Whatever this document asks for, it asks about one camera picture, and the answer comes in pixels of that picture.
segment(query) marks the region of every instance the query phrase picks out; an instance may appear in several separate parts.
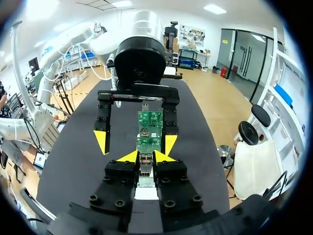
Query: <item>floor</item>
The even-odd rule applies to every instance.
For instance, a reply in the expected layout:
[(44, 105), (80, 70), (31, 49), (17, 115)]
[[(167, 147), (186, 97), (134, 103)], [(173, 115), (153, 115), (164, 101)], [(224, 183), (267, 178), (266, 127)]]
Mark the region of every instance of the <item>floor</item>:
[[(89, 76), (82, 81), (73, 91), (67, 91), (70, 102), (76, 108), (82, 100), (87, 96), (88, 92), (99, 82), (90, 69)], [(104, 71), (100, 67), (95, 68), (96, 72), (104, 77)], [(235, 148), (233, 138), (238, 133), (238, 124), (242, 120), (247, 120), (250, 116), (251, 103), (242, 95), (242, 93), (227, 80), (221, 78), (218, 74), (212, 71), (202, 72), (201, 70), (184, 70), (179, 69), (178, 73), (183, 73), (183, 79), (188, 84), (194, 97), (196, 98), (204, 117), (211, 129), (216, 146), (226, 144)], [(64, 109), (64, 105), (58, 94), (51, 97), (51, 103), (60, 106)], [(59, 115), (59, 119), (63, 120), (64, 116)], [(25, 154), (30, 161), (34, 160), (34, 156)], [(36, 197), (39, 177), (36, 173), (27, 172), (27, 177), (24, 178), (22, 184), (17, 183), (13, 168), (9, 165), (7, 168), (8, 174), (12, 179), (12, 188), (15, 192), (26, 187), (28, 191)], [(229, 181), (233, 184), (233, 173), (231, 172)], [(228, 186), (229, 197), (234, 195), (234, 191)], [(230, 207), (241, 203), (237, 198), (231, 198)]]
[[(252, 93), (255, 89), (256, 83), (252, 82), (250, 80), (244, 79), (240, 77), (235, 72), (230, 72), (228, 81), (231, 82), (240, 92), (247, 98), (250, 99), (252, 96)], [(264, 87), (259, 85), (258, 89), (255, 92), (254, 99), (253, 100), (259, 100), (259, 97), (261, 97), (262, 91)]]

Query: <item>electronic component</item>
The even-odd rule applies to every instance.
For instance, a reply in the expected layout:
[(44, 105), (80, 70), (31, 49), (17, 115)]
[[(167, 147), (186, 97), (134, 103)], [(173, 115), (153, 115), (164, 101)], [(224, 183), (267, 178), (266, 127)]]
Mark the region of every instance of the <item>electronic component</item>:
[(141, 137), (149, 137), (149, 130), (148, 130), (148, 128), (142, 128), (140, 130), (140, 136)]
[(143, 103), (141, 110), (142, 110), (142, 111), (149, 111), (149, 104)]

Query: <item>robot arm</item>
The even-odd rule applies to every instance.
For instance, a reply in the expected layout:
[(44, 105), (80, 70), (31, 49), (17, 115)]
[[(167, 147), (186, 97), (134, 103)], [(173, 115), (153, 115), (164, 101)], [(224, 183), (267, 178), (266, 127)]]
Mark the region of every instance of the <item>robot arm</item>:
[(44, 72), (44, 77), (41, 79), (38, 90), (37, 100), (40, 105), (34, 106), (28, 97), (28, 92), (24, 87), (21, 73), (19, 71), (19, 65), (17, 62), (16, 54), (16, 40), (17, 40), (17, 28), (22, 21), (17, 21), (12, 26), (12, 50), (13, 50), (13, 64), (16, 74), (16, 80), (19, 83), (19, 88), (25, 106), (28, 109), (29, 126), (23, 119), (7, 119), (0, 118), (0, 135), (6, 140), (23, 140), (33, 143), (39, 141), (43, 144), (43, 148), (50, 150), (56, 141), (59, 133), (53, 126), (54, 117), (51, 115), (53, 108), (49, 107), (51, 92), (55, 75), (60, 65), (64, 64), (59, 62), (73, 45), (80, 44), (84, 49), (90, 49), (100, 60), (105, 62), (106, 54), (114, 51), (120, 40), (117, 40), (117, 34), (105, 33), (95, 38), (88, 24), (83, 23), (73, 27), (66, 34), (61, 35), (62, 40), (60, 44), (56, 45), (52, 51), (46, 54), (40, 61), (40, 68)]

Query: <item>workbench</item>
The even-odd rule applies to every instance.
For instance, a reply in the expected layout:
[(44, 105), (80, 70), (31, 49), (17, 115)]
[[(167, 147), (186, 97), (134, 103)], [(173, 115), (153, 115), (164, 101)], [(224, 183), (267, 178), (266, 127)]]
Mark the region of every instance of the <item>workbench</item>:
[[(177, 106), (179, 137), (170, 157), (181, 159), (187, 175), (203, 199), (203, 210), (229, 210), (228, 190), (221, 159), (207, 122), (187, 84), (163, 79), (162, 85), (179, 91)], [(100, 185), (104, 169), (111, 159), (119, 159), (136, 150), (137, 112), (141, 103), (122, 102), (112, 107), (111, 143), (103, 155), (93, 133), (98, 90), (110, 90), (111, 81), (100, 81), (78, 106), (55, 142), (41, 175), (37, 200), (56, 216), (74, 202), (89, 207), (89, 196)], [(161, 102), (149, 102), (149, 110), (158, 110)], [(160, 233), (162, 223), (157, 200), (134, 200), (129, 233)]]

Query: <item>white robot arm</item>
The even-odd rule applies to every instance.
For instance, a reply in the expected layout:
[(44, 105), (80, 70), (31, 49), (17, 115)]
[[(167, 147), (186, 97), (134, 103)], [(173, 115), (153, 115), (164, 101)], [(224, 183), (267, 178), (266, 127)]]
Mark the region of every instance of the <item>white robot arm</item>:
[[(55, 74), (60, 66), (60, 62), (58, 62), (58, 60), (62, 56), (66, 55), (73, 45), (80, 44), (82, 48), (90, 49), (92, 53), (104, 64), (106, 62), (107, 55), (118, 48), (119, 53), (121, 54), (124, 50), (134, 48), (132, 45), (134, 42), (136, 44), (136, 49), (143, 46), (136, 43), (137, 41), (147, 42), (145, 47), (150, 47), (150, 43), (153, 43), (157, 45), (157, 50), (159, 50), (160, 54), (164, 52), (161, 24), (155, 13), (137, 13), (134, 18), (134, 24), (130, 28), (130, 33), (126, 33), (125, 31), (114, 33), (106, 32), (100, 36), (95, 36), (93, 35), (93, 32), (88, 24), (79, 24), (73, 27), (70, 31), (67, 31), (65, 35), (62, 35), (62, 42), (55, 46), (52, 51), (47, 53), (42, 58), (40, 62), (40, 68), (44, 72), (44, 77), (41, 79), (39, 85), (37, 98), (38, 102), (35, 105), (28, 96), (27, 89), (24, 85), (24, 82), (22, 81), (22, 76), (17, 61), (17, 29), (21, 23), (22, 21), (19, 20), (12, 25), (12, 54), (15, 77), (25, 102), (28, 116), (27, 120), (0, 118), (0, 135), (6, 140), (23, 140), (34, 143), (35, 145), (36, 143), (40, 142), (42, 144), (41, 146), (43, 150), (45, 151), (49, 151), (52, 148), (59, 135), (59, 132), (53, 125), (53, 111), (55, 111), (55, 109), (49, 106), (53, 81), (56, 80)], [(136, 57), (136, 53), (130, 53), (129, 55)], [(157, 53), (154, 55), (156, 55), (156, 58), (161, 59), (160, 55), (157, 55)], [(114, 60), (115, 65), (118, 65), (119, 70), (122, 73), (121, 78), (123, 78), (124, 82), (121, 83), (121, 86), (127, 86), (127, 83), (125, 83), (127, 82), (125, 80), (125, 76), (128, 77), (128, 73), (134, 73), (134, 67), (127, 65), (127, 61), (132, 60), (132, 57), (128, 58), (127, 56), (123, 56), (122, 60), (118, 60), (118, 64), (116, 64), (116, 59), (113, 56), (111, 56), (108, 61), (110, 60)], [(155, 67), (149, 68), (153, 69), (153, 71), (147, 75), (152, 77), (156, 76), (158, 79), (160, 79), (159, 73), (163, 74), (164, 71), (162, 72), (162, 69), (155, 70)], [(114, 70), (112, 70), (112, 86), (113, 89), (116, 89), (116, 77), (114, 76), (113, 72)], [(132, 80), (137, 81), (137, 79), (140, 79), (141, 76), (145, 76), (145, 72), (145, 70), (137, 70), (135, 76), (139, 77), (132, 77)]]
[(58, 60), (63, 57), (73, 45), (79, 43), (81, 43), (83, 48), (91, 49), (91, 51), (101, 59), (101, 56), (112, 52), (118, 47), (118, 41), (112, 40), (110, 35), (105, 34), (94, 38), (87, 24), (77, 25), (71, 31), (67, 32), (66, 35), (63, 35), (63, 37), (65, 37), (62, 43), (54, 47), (40, 62), (40, 68), (44, 72), (44, 77), (41, 79), (39, 85), (38, 102), (35, 106), (30, 100), (22, 81), (16, 57), (17, 28), (20, 23), (22, 23), (22, 21), (18, 21), (12, 26), (13, 65), (17, 83), (28, 110), (28, 121), (24, 119), (0, 118), (0, 135), (6, 140), (22, 140), (34, 143), (35, 145), (41, 142), (42, 148), (45, 151), (49, 151), (59, 135), (59, 132), (53, 125), (54, 116), (52, 114), (55, 109), (48, 106), (50, 104), (53, 82), (56, 80), (55, 75), (61, 64)]

